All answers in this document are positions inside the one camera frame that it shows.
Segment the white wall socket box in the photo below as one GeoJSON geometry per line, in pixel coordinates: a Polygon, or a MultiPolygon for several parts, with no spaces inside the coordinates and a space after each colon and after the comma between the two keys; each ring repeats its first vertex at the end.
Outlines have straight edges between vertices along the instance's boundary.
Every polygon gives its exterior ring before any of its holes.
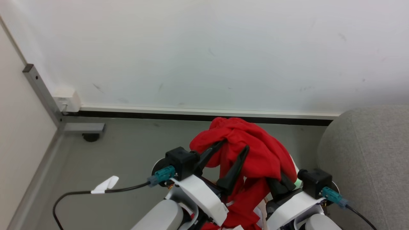
{"type": "Polygon", "coordinates": [[[81,100],[73,88],[57,88],[52,96],[62,113],[80,111],[81,100]]]}

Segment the grey metal frame post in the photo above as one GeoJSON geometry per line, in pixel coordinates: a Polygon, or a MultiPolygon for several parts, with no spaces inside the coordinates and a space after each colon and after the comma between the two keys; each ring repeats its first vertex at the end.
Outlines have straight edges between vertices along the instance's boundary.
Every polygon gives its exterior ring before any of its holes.
{"type": "Polygon", "coordinates": [[[53,99],[52,94],[47,89],[46,84],[41,78],[39,72],[33,64],[26,64],[22,73],[27,78],[28,82],[34,89],[36,95],[42,102],[44,108],[48,112],[50,118],[56,124],[58,129],[63,132],[71,133],[103,133],[105,130],[105,123],[73,123],[64,121],[64,115],[68,113],[62,113],[58,108],[56,102],[53,99]]]}

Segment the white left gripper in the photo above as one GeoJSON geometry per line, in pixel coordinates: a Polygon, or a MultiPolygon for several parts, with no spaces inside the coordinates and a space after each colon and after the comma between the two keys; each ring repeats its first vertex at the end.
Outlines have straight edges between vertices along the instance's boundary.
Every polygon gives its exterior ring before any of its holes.
{"type": "MultiPolygon", "coordinates": [[[[215,142],[209,148],[207,148],[199,156],[199,161],[195,164],[193,175],[178,181],[174,179],[175,185],[178,185],[182,191],[193,202],[206,213],[213,222],[218,226],[222,226],[227,218],[228,208],[220,200],[220,198],[207,186],[207,184],[197,176],[202,176],[203,169],[207,163],[211,160],[213,155],[217,153],[221,147],[226,143],[226,139],[219,142],[215,142]]],[[[238,154],[236,161],[231,166],[226,175],[216,181],[216,186],[224,196],[230,196],[234,191],[235,184],[240,176],[241,170],[244,166],[244,162],[249,153],[250,146],[246,145],[238,154]]]]}

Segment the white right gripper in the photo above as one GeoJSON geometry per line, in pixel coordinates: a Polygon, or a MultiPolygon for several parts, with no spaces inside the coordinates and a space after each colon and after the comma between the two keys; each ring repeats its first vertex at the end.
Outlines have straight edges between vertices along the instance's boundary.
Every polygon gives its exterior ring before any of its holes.
{"type": "MultiPolygon", "coordinates": [[[[293,191],[296,185],[291,179],[281,172],[281,181],[277,179],[267,178],[267,185],[272,195],[272,200],[279,201],[284,195],[285,190],[293,191]]],[[[286,224],[295,221],[296,224],[311,217],[314,214],[323,214],[321,203],[323,198],[315,199],[301,191],[292,196],[288,201],[278,207],[274,213],[267,220],[267,227],[269,230],[279,230],[286,224]]]]}

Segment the red and white garment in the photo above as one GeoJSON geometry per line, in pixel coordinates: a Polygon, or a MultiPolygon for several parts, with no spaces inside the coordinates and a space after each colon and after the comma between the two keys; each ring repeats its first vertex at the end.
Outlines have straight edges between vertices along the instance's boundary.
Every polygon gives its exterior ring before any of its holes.
{"type": "Polygon", "coordinates": [[[223,228],[241,226],[244,230],[262,230],[257,224],[260,217],[254,208],[269,194],[267,178],[282,180],[284,173],[289,181],[297,181],[294,162],[286,148],[264,129],[240,118],[215,118],[208,130],[199,133],[191,142],[190,149],[203,153],[216,142],[225,144],[207,163],[206,167],[219,166],[220,177],[224,177],[245,146],[249,146],[238,181],[229,203],[223,228]]]}

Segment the beige partition panel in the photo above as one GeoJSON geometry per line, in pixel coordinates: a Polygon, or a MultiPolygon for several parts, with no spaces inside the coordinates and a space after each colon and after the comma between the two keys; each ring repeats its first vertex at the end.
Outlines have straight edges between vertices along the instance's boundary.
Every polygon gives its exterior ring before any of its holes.
{"type": "Polygon", "coordinates": [[[0,16],[0,230],[7,230],[57,130],[22,73],[0,16]]]}

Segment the grey fabric sofa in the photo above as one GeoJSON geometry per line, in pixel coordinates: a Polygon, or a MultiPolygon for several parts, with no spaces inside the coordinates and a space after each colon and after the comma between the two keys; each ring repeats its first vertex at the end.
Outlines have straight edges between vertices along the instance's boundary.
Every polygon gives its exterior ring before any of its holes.
{"type": "Polygon", "coordinates": [[[317,164],[377,230],[409,230],[409,106],[341,114],[321,138],[317,164]]]}

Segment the white and black baseboard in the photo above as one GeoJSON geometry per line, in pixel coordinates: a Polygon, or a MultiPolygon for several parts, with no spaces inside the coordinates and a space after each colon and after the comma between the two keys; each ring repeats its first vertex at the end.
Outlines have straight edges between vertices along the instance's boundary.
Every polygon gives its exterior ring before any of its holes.
{"type": "Polygon", "coordinates": [[[89,118],[161,119],[201,122],[210,122],[216,117],[237,117],[251,123],[328,126],[333,120],[339,117],[340,114],[83,105],[77,112],[63,112],[63,116],[89,118]]]}

